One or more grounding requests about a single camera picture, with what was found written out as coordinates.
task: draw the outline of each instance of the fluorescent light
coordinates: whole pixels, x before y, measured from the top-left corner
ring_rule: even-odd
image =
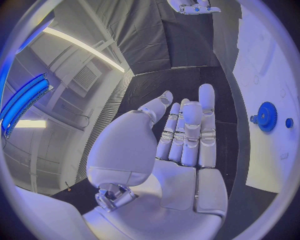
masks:
[[[15,128],[36,128],[44,129],[46,128],[46,121],[44,120],[20,120]]]
[[[85,43],[83,43],[82,41],[77,40],[76,38],[69,36],[61,31],[55,30],[53,28],[50,27],[46,27],[43,32],[48,33],[48,34],[52,34],[55,35],[59,38],[65,39],[87,51],[89,51],[90,53],[96,55],[98,58],[104,60],[105,62],[107,62],[108,64],[112,65],[113,67],[115,67],[116,69],[120,70],[122,73],[125,72],[124,68],[122,68],[120,65],[116,64],[114,61],[110,60],[107,56],[104,56],[102,53],[98,52],[97,50],[95,50],[94,48],[90,47],[89,45],[86,45]]]

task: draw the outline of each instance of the air vent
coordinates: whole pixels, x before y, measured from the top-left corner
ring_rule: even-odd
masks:
[[[75,75],[73,80],[84,90],[89,91],[101,74],[96,66],[89,62]]]

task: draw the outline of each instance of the blue gear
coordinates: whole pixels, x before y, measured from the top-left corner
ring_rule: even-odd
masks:
[[[277,110],[273,103],[264,102],[258,110],[257,123],[263,132],[271,132],[277,123]]]

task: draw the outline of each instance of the blue light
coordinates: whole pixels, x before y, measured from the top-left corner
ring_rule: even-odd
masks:
[[[0,113],[0,119],[3,119],[4,116],[7,114],[7,112],[9,111],[9,109],[12,107],[12,105],[14,105],[16,103],[16,101],[31,87],[33,87],[35,84],[39,83],[40,81],[42,81],[43,79],[45,79],[46,74],[41,74],[39,76],[37,76],[36,78],[34,78],[33,80],[31,80],[30,82],[28,82],[26,85],[24,85],[22,88],[20,88],[11,98],[10,100],[6,103],[6,105],[4,106],[4,108],[2,109],[1,113]]]
[[[43,79],[41,82],[30,88],[26,93],[24,93],[17,102],[9,109],[8,113],[5,115],[2,121],[2,128],[6,130],[9,124],[12,122],[17,113],[26,105],[28,102],[34,98],[37,93],[49,87],[49,82],[47,79]]]

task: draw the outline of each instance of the ceiling light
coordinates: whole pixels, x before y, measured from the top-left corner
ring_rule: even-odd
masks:
[[[57,37],[60,37],[62,39],[65,39],[87,51],[89,51],[90,53],[96,55],[98,58],[104,60],[105,62],[107,62],[108,64],[112,65],[113,67],[115,67],[116,69],[120,70],[122,73],[125,72],[124,68],[122,68],[120,65],[116,64],[114,61],[110,60],[107,56],[103,55],[102,53],[98,52],[97,50],[95,50],[94,48],[90,47],[89,45],[86,45],[85,43],[83,43],[82,41],[77,40],[76,38],[69,36],[61,31],[55,30],[53,28],[50,27],[46,27],[43,32],[48,33],[48,34],[52,34],[55,35]]]
[[[46,128],[46,121],[44,120],[19,120],[15,128]]]

